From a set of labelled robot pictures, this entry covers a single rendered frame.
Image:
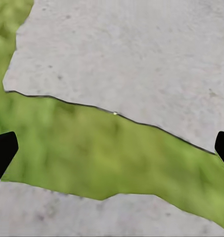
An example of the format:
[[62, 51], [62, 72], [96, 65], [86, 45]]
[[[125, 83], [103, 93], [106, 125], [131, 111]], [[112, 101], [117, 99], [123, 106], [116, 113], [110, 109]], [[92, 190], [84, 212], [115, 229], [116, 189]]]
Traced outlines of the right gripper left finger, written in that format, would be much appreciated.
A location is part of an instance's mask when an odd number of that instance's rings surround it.
[[0, 179], [18, 151], [15, 132], [0, 135]]

